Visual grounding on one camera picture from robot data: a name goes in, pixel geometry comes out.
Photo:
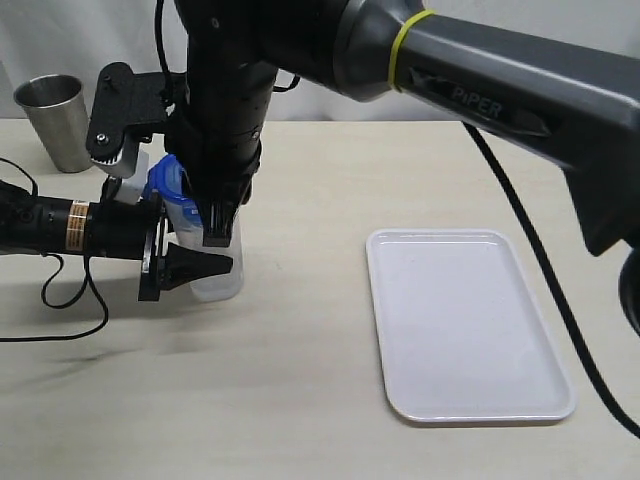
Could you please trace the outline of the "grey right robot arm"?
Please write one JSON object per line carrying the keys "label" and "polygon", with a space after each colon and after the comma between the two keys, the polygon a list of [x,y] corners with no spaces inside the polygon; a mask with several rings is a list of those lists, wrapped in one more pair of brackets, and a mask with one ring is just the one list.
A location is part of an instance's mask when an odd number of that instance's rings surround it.
{"label": "grey right robot arm", "polygon": [[180,1],[184,90],[166,138],[208,246],[226,246],[251,194],[279,71],[366,102],[434,105],[556,165],[587,250],[631,253],[619,282],[639,317],[639,63],[435,14],[419,1]]}

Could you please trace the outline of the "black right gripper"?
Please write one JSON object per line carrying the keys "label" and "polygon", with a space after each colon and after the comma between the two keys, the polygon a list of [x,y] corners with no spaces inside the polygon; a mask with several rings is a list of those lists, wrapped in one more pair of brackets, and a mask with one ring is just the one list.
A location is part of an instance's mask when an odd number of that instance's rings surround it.
{"label": "black right gripper", "polygon": [[184,88],[164,143],[201,202],[206,247],[231,244],[274,83],[275,67],[264,61],[228,61],[205,49],[187,53]]}

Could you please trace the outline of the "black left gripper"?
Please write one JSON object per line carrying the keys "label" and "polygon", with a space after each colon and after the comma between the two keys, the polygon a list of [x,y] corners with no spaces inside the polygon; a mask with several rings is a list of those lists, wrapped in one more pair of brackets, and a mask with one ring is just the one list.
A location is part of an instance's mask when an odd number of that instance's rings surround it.
{"label": "black left gripper", "polygon": [[[85,255],[140,262],[138,300],[156,302],[160,298],[160,247],[165,220],[160,196],[135,205],[103,200],[91,203],[85,229]],[[162,257],[162,290],[170,291],[187,283],[229,274],[234,260],[226,255],[208,254],[170,243]]]}

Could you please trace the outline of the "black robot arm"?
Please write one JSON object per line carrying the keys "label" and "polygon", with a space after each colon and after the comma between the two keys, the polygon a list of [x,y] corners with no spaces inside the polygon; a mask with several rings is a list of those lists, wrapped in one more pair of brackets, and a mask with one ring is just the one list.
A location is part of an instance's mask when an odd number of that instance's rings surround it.
{"label": "black robot arm", "polygon": [[171,283],[168,254],[160,253],[158,228],[165,219],[154,196],[134,205],[35,195],[1,183],[1,253],[136,260],[141,263],[138,299],[157,301]]}

